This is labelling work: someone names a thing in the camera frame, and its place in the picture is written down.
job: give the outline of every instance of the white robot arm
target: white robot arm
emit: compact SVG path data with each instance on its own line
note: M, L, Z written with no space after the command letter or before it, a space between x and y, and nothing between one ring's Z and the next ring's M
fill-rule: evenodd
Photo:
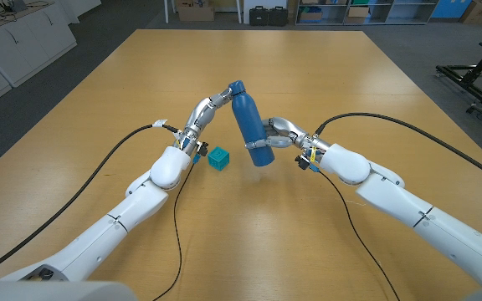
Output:
M285 136L303 150L296 161L306 169L319 163L375 208L397 218L482 285L482 234L404 189L393 171L338 144L329 145L280 117L263 120L268 135Z
M165 191L178 185L193 151L196 149L199 155L206 155L207 143L197 139L213 119L215 110L228 103L231 95L231 89L226 89L200 101L184 131L175 135L173 146L168 146L151 169L131 183L126 190L126 199L118 206L55 255L1 280L86 280L131 229L159 211L168 198ZM165 120L157 122L162 125Z

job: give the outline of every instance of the table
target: table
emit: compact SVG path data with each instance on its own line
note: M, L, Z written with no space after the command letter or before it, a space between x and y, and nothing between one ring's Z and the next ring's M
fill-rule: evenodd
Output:
M236 79L262 118L285 117L313 133L333 115L385 114L482 162L482 150L362 32L138 30L0 159L0 256L66 203L122 137L162 118L183 126L200 99ZM202 140L229 151L230 163L216 171L201 160L187 181L177 209L182 275L164 299L393 300L329 183L298 168L293 148L275 150L270 166L252 166L229 107ZM339 120L321 138L394 170L409 191L482 232L482 171L466 161L384 120ZM172 141L160 129L128 140L0 277L80 235ZM353 187L331 179L402 300L460 299L479 288L412 229L361 206ZM143 300L171 284L178 189L90 280L125 283Z

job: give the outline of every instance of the wire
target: wire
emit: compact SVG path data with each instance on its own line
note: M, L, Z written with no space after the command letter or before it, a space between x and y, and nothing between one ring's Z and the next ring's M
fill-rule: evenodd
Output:
M392 281L390 281L390 278L386 275L386 272L384 272L384 269L382 268L381 264L377 261L375 256L373 256L372 252L369 251L369 248L367 248L366 244L364 243L364 241L362 241L362 239L360 238L360 235L356 231L355 224L352 222L351 214L349 213L349 207L347 206L345 198L343 198L343 195L341 194L340 190L338 189L338 187L336 187L334 182L328 176L326 176L321 171L319 171L319 173L322 174L328 180L328 182L330 182L334 186L334 189L336 189L337 193L340 195L341 201L343 202L343 206L345 206L345 210L347 212L347 217L349 218L349 222L351 223L352 231L355 232L356 237L358 237L358 240L360 241L362 246L364 246L364 248L366 249L369 256L372 257L373 261L377 264L378 268L381 269L382 275L384 275L384 278L386 278L386 281L388 281L388 284L390 284L390 288L392 288L393 294L395 295L395 298L397 299L397 301L401 301L401 299L399 298L399 295L397 295L397 292L396 292L395 288L393 287Z
M185 183L187 183L187 179L191 175L192 168L194 167L194 163L191 165L191 168L189 169L189 172L187 173L187 176L185 177L185 181L183 181L182 187L180 187L180 191L177 192L176 200L174 201L174 229L176 230L176 239L177 239L177 248L178 251L180 252L180 265L177 268L177 274L176 277L174 278L174 281L172 282L171 286L167 288L162 294L159 296L155 297L153 301L157 301L159 298L163 297L165 294L170 292L170 290L174 287L174 284L176 284L177 280L180 278L180 272L182 271L182 244L180 243L180 236L177 232L177 223L176 223L176 206L177 206L177 199L180 197L180 194L182 193L183 187L185 186Z
M83 184L83 186L74 194L74 196L72 196L72 198L70 198L70 200L68 202L66 202L66 204L64 204L64 206L62 206L48 221L46 221L42 226L40 226L38 229L36 229L31 235L29 235L27 238L25 238L21 243L19 243L16 247L14 247L12 250L8 251L5 255L1 256L0 257L0 264L3 263L5 260L7 260L8 258L10 258L14 253L16 253L19 249L21 249L22 247L24 247L28 242L30 242L31 240L33 240L33 238L35 238L37 235L39 235L47 226L49 226L49 224L51 224L57 217L59 217L63 212L64 210L66 210L70 205L72 205L72 203L79 197L79 195L81 194L81 192L83 192L85 190L85 188L90 184L90 182L92 181L92 179L94 179L94 177L98 174L98 172L100 172L100 169L104 166L104 164L109 160L109 158L115 153L115 151L122 145L122 143L126 142L126 140L130 139L134 134L142 131L142 130L146 130L146 129L150 129L151 127L153 127L153 125L145 125L145 126L142 126L134 131L132 131L129 135L127 135L126 137L124 137L124 139L122 139L120 142L118 142L115 147L113 147L112 150L110 150L109 154L107 154L107 156L104 158L104 160L100 163L100 165L98 167L96 167L96 170L92 173L92 175L89 176L89 179L87 179L87 181ZM175 128L171 127L171 126L168 126L168 125L164 125L163 128L166 128L170 131L172 130L176 130Z
M362 112L346 113L346 114L337 115L337 116L331 117L330 119L328 119L328 120L326 120L325 122L323 122L323 124L321 124L321 125L319 126L319 128L315 131L315 134L316 134L316 135L320 135L320 134L323 132L323 130L325 129L325 126L328 125L329 123L331 123L332 121L338 120L338 119L344 118L344 117L351 117L351 116L375 117L375 118L379 118L379 119L388 120L388 121L397 123L397 124L399 124L399 125L406 126L406 127L408 127L410 130L415 130L415 131L418 132L419 134L424 135L425 137L429 138L430 140L432 140L432 141L440 144L441 146L443 146L443 147L445 147L446 149L452 151L452 152L455 153L456 155L460 156L461 158L465 159L465 160L468 161L469 163L477 166L479 169L482 170L482 164L481 164L481 163L479 163L478 161L476 161L476 160L473 159L472 157L466 155L466 154L463 153L462 151L457 150L456 148L452 147L451 145L447 144L446 142L443 142L443 141L440 140L439 138L436 138L435 136L429 134L428 132L426 132L426 131L424 131L424 130L419 129L418 127L416 127L416 126L414 126L414 125L410 125L409 123L406 123L406 122L404 122L404 121L397 120L397 119L395 119L395 118L392 118L392 117L389 117L389 116L385 116L385 115L379 115L379 114L374 114L374 113L362 113Z

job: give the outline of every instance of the floor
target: floor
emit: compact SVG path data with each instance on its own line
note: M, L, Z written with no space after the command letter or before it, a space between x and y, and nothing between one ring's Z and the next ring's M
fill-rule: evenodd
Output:
M437 78L434 69L437 64L476 64L482 57L482 48L478 46L482 42L482 25L251 28L238 24L236 13L217 13L212 23L181 23L172 12L171 22L165 24L162 1L102 0L102 3L81 16L79 24L70 25L77 47L0 98L0 156L138 28L362 30L482 147L482 120L464 113L474 99L447 79ZM478 85L482 87L482 78Z

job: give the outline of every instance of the cube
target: cube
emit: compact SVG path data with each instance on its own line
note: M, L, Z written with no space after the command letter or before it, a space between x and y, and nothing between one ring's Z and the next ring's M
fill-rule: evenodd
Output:
M230 162L230 154L217 146L208 154L208 162L210 166L221 171Z

